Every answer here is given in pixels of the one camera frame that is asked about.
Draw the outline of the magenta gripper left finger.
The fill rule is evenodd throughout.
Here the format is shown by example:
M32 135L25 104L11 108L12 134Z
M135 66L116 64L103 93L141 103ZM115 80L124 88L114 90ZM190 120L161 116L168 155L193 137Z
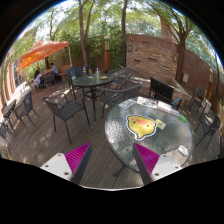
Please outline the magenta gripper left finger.
M86 143L66 154L55 154L41 169L79 185L91 153L91 143Z

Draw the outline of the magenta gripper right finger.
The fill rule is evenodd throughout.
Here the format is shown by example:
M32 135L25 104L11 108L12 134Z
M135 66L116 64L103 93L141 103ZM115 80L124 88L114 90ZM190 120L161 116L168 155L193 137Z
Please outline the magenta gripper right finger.
M133 144L133 154L145 185L182 169L169 155L159 155L137 143Z

